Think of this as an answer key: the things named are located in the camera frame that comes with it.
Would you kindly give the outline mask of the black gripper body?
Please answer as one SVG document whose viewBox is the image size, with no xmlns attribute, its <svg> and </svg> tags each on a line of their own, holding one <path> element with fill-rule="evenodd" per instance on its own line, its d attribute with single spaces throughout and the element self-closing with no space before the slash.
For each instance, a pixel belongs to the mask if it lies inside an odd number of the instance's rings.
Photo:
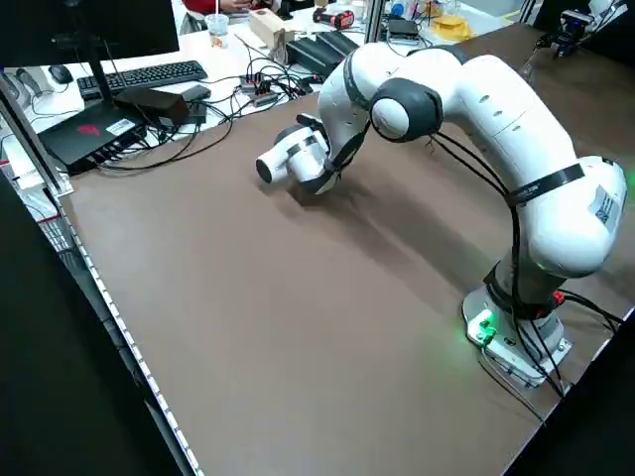
<svg viewBox="0 0 635 476">
<path fill-rule="evenodd" d="M 563 24 L 558 33 L 560 50 L 575 49 L 585 33 L 586 26 L 582 24 Z"/>
</svg>

